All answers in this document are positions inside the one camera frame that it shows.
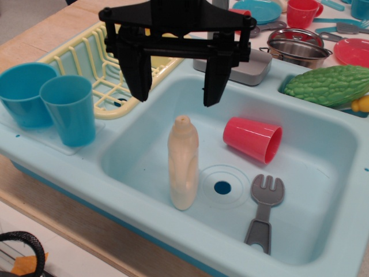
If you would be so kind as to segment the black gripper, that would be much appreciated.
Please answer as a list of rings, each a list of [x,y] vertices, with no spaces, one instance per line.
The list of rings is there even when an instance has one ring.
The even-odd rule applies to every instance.
[[[256,20],[208,1],[147,1],[104,8],[107,51],[119,59],[130,93],[140,102],[152,86],[151,57],[206,59],[204,106],[217,104],[237,62],[249,60]]]

